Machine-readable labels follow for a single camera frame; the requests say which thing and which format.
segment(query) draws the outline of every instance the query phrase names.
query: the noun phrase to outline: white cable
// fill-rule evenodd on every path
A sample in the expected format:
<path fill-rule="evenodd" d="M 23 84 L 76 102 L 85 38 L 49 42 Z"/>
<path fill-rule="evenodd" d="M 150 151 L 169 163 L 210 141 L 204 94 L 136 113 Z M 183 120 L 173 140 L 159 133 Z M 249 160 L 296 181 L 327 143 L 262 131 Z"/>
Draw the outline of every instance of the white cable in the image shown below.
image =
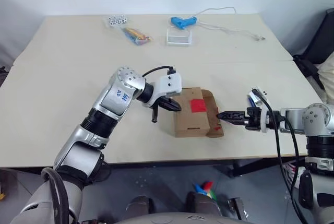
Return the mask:
<path fill-rule="evenodd" d="M 226 7 L 220 7 L 220 8 L 207 8 L 207 9 L 205 9 L 203 11 L 200 11 L 199 13 L 194 14 L 192 17 L 196 17 L 196 16 L 198 16 L 198 15 L 200 15 L 200 14 L 202 14 L 202 13 L 208 11 L 208 10 L 223 10 L 223 9 L 233 9 L 234 10 L 234 14 L 237 15 L 235 7 L 233 7 L 233 6 L 226 6 Z"/>
<path fill-rule="evenodd" d="M 225 27 L 211 25 L 211 24 L 199 21 L 199 20 L 197 21 L 197 25 L 199 25 L 199 26 L 201 26 L 203 28 L 209 29 L 209 30 L 221 30 L 221 31 L 223 31 L 223 32 L 225 32 L 227 34 L 232 34 L 232 33 L 243 34 L 243 35 L 246 35 L 246 36 L 250 36 L 253 39 L 258 40 L 258 41 L 266 39 L 266 38 L 264 38 L 262 36 L 259 36 L 257 34 L 251 33 L 250 31 L 247 31 L 247 30 L 231 30 L 231 29 L 228 29 L 228 28 L 225 28 Z"/>

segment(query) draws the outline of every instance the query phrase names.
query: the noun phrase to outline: black chair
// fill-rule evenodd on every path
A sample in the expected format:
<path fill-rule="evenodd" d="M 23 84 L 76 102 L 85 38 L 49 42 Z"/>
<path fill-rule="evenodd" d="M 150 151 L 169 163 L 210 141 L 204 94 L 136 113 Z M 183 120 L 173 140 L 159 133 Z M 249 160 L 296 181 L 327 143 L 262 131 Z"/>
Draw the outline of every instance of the black chair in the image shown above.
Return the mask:
<path fill-rule="evenodd" d="M 293 59 L 305 77 L 312 76 L 321 89 L 324 89 L 314 64 L 321 64 L 334 51 L 334 8 L 326 11 L 318 31 L 313 36 L 303 54 L 294 55 Z"/>

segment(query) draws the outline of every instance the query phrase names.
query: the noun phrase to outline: red square sticker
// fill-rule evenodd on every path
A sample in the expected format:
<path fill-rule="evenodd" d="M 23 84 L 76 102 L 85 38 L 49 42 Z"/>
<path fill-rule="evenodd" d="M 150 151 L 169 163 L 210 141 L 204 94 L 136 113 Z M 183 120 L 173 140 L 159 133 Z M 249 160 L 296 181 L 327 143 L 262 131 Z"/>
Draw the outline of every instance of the red square sticker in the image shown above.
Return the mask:
<path fill-rule="evenodd" d="M 204 99 L 192 99 L 190 101 L 190 107 L 193 113 L 203 113 L 207 111 Z"/>

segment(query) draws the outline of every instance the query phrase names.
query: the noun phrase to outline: handwritten label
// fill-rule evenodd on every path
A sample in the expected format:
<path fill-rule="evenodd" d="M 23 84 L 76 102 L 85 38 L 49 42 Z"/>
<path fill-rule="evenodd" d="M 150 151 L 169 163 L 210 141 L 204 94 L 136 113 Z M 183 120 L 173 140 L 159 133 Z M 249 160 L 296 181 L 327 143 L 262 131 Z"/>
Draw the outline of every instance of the handwritten label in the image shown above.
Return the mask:
<path fill-rule="evenodd" d="M 130 96 L 127 95 L 125 92 L 123 92 L 122 90 L 117 90 L 116 93 L 117 97 L 120 98 L 121 100 L 123 100 L 124 102 L 128 101 Z"/>

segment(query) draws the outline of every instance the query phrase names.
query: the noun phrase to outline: colorful toy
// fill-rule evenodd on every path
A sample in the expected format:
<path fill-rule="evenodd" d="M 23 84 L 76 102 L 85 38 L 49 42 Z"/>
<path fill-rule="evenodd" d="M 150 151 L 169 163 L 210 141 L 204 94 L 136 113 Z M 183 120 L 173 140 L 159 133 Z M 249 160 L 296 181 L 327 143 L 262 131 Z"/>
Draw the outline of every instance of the colorful toy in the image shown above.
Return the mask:
<path fill-rule="evenodd" d="M 134 28 L 124 27 L 122 28 L 122 31 L 136 45 L 143 45 L 152 40 L 149 36 L 141 33 Z"/>
<path fill-rule="evenodd" d="M 211 199 L 217 200 L 216 195 L 214 194 L 213 190 L 211 190 L 212 186 L 213 186 L 213 182 L 208 181 L 208 182 L 205 182 L 202 186 L 195 184 L 195 189 L 197 193 L 207 195 Z"/>

